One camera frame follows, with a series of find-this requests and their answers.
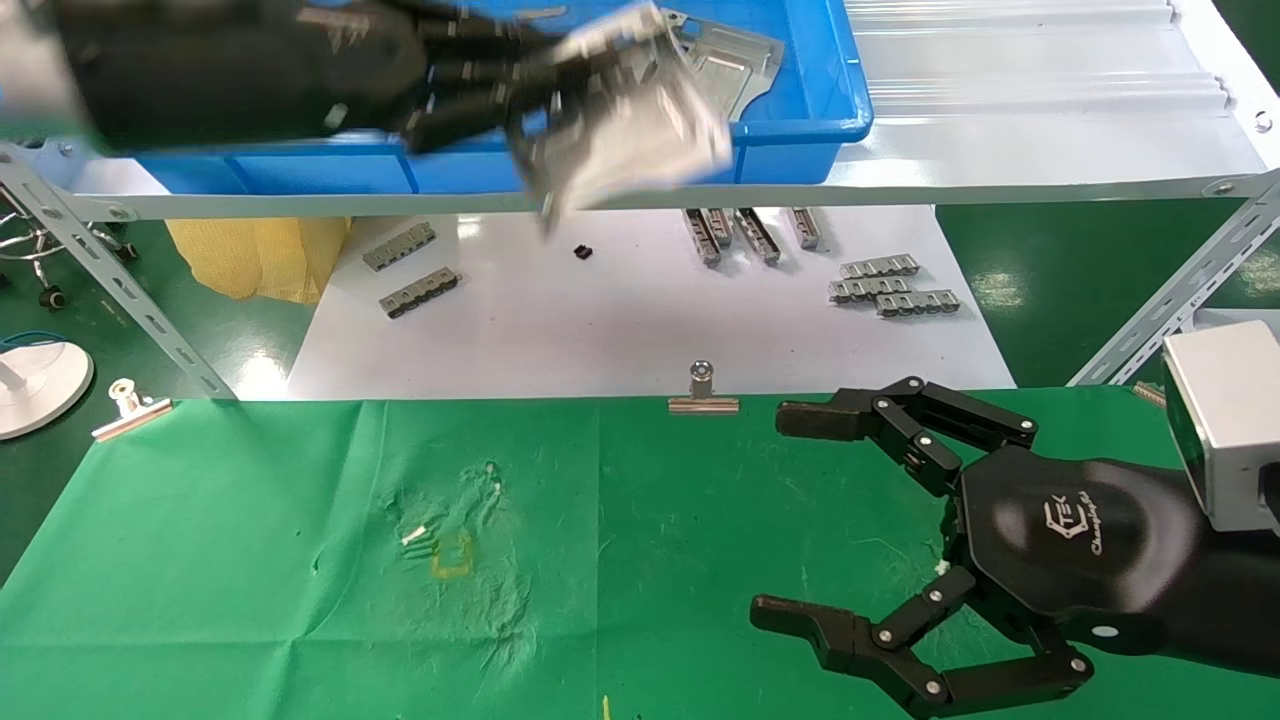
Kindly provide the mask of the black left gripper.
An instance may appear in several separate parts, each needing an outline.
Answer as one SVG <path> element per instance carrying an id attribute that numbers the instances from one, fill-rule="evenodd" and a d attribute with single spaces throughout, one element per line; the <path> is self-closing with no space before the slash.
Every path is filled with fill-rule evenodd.
<path id="1" fill-rule="evenodd" d="M 55 28 L 110 152 L 393 129 L 424 155 L 545 106 L 558 74 L 603 70 L 567 35 L 471 10 L 388 1 L 59 1 Z M 429 87 L 433 79 L 503 79 Z"/>

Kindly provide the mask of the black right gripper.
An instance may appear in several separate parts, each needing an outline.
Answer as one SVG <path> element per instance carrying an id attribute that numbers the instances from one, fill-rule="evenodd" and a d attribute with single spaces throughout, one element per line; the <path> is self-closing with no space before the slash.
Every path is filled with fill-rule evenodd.
<path id="1" fill-rule="evenodd" d="M 1277 675 L 1277 537 L 1215 530 L 1180 471 L 1039 456 L 1027 450 L 1030 418 L 922 378 L 783 401 L 778 433 L 869 441 L 951 497 L 943 536 L 956 566 L 882 621 L 773 594 L 750 606 L 756 629 L 806 641 L 826 671 L 873 682 L 910 717 L 1064 700 L 1094 675 L 1066 641 Z M 963 470 L 942 436 L 989 455 Z M 947 671 L 923 662 L 915 643 L 969 598 L 1010 641 L 1032 639 L 1033 655 Z"/>

